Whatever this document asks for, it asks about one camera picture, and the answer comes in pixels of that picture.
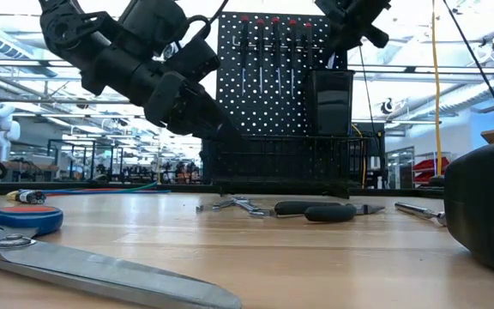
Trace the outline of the silver nut driver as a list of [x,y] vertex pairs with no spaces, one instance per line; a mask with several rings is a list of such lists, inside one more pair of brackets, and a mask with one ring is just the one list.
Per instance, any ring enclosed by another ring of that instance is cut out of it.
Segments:
[[408,203],[395,203],[395,208],[404,213],[431,220],[435,219],[439,224],[446,227],[447,220],[444,212],[435,212],[432,209],[422,208]]

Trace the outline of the black metal peg board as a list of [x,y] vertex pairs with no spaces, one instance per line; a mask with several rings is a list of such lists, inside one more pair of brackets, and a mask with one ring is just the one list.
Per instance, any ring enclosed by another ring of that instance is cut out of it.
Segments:
[[[257,40],[256,21],[265,23],[264,41],[273,41],[272,19],[280,18],[280,43],[289,42],[289,21],[297,22],[297,41],[305,44],[304,24],[312,26],[313,44],[321,45],[328,34],[328,21],[321,15],[290,15],[277,13],[224,12],[218,29],[220,68],[216,80],[216,100],[242,136],[311,136],[304,101],[304,78],[307,66],[306,51],[295,54],[295,95],[291,97],[290,51],[280,51],[281,95],[277,93],[274,52],[264,50],[263,92],[260,94],[257,49],[248,49],[245,94],[241,95],[240,48],[232,45],[232,37],[240,38],[241,17],[249,17],[248,40]],[[313,63],[321,63],[321,51],[313,51]]]

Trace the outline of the red storage bins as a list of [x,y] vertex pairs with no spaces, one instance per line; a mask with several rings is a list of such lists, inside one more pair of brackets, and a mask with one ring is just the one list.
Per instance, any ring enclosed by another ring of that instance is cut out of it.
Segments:
[[425,159],[413,166],[413,183],[428,185],[430,179],[437,175],[437,159]]

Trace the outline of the black rounded object right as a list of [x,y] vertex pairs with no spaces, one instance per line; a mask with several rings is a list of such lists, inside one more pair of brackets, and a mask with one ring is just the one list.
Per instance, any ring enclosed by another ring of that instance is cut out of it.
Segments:
[[443,191],[449,233],[494,269],[494,144],[450,163]]

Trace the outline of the glass door cabinet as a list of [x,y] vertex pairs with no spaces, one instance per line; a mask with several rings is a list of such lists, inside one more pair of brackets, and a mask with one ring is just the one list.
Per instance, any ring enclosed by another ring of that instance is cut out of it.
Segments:
[[400,148],[386,154],[390,189],[413,188],[414,147]]

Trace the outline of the black aluminium table frame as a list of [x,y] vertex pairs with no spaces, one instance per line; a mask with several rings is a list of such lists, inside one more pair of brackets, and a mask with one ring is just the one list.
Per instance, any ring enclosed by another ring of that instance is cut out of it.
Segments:
[[[0,182],[0,195],[19,189],[68,190],[68,189],[132,189],[136,185],[95,184],[89,182]],[[224,185],[157,185],[158,190],[178,193],[213,194],[269,194],[269,195],[315,195],[344,197],[422,197],[443,198],[443,189],[340,189],[331,185],[280,185],[280,184],[224,184]]]

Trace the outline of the blue red handled scissors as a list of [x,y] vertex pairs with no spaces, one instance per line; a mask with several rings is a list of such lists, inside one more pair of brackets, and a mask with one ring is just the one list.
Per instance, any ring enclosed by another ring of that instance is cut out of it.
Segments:
[[211,282],[41,240],[62,224],[59,208],[0,208],[0,270],[156,309],[242,308]]

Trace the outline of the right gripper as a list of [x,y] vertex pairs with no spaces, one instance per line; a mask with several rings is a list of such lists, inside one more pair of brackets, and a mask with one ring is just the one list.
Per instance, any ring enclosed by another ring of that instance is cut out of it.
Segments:
[[315,0],[315,5],[329,21],[327,46],[334,50],[328,59],[329,69],[345,69],[345,50],[362,45],[363,37],[377,48],[388,44],[389,36],[373,22],[391,8],[390,0]]

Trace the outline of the black plastic bin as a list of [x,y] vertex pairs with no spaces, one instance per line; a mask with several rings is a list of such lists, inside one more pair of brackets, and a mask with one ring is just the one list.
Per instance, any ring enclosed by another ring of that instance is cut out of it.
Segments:
[[311,135],[349,136],[352,124],[353,70],[310,70],[304,81]]

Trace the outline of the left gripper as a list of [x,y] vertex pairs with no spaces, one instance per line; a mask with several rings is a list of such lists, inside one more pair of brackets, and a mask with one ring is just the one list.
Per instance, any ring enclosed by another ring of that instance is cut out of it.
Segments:
[[165,73],[160,79],[145,104],[145,117],[179,135],[213,142],[238,142],[243,138],[203,86],[174,71]]

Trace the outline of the black handled pliers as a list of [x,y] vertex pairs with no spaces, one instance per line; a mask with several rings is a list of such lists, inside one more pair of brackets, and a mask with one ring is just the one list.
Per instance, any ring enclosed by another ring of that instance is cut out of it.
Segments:
[[384,209],[384,206],[370,204],[309,201],[285,201],[274,206],[277,216],[303,215],[313,222],[350,221],[356,215],[372,215]]

